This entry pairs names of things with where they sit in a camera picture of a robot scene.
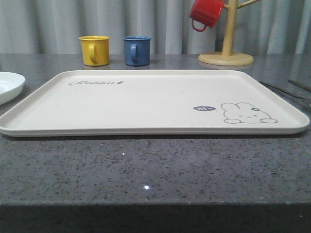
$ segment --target cartoon bunny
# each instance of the cartoon bunny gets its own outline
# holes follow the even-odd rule
[[[269,114],[249,103],[223,103],[221,107],[225,111],[225,123],[277,123]]]

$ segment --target countertop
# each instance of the countertop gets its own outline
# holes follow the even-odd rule
[[[197,55],[152,55],[131,67],[81,55],[0,54],[0,71],[26,78],[0,115],[58,73],[108,69],[235,69],[311,97],[287,82],[311,84],[310,55],[254,57],[246,67],[200,63]],[[301,100],[280,95],[311,117]],[[311,129],[294,135],[22,137],[0,134],[1,206],[245,205],[311,203]]]

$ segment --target mug handle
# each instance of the mug handle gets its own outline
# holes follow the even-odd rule
[[[95,59],[95,44],[89,44],[88,46],[88,54],[89,54],[89,58],[93,63],[96,63],[96,59]]]
[[[134,63],[137,63],[137,44],[131,45],[131,58]]]
[[[193,29],[195,29],[196,31],[198,31],[198,32],[204,32],[205,31],[205,29],[206,29],[206,27],[207,27],[207,25],[204,25],[204,28],[203,29],[198,29],[198,28],[196,28],[195,26],[194,26],[194,19],[192,19],[192,27],[193,27]]]

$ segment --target plate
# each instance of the plate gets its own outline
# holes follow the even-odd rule
[[[0,104],[18,96],[24,87],[25,78],[20,74],[0,72]]]
[[[292,134],[309,118],[233,70],[60,73],[0,117],[10,136]]]

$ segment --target gray curtain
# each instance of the gray curtain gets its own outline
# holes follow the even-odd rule
[[[203,33],[191,27],[194,0],[0,0],[0,53],[80,53],[78,37],[152,37],[151,53],[221,50],[226,10]],[[233,50],[251,55],[311,52],[311,0],[261,0],[238,11]]]

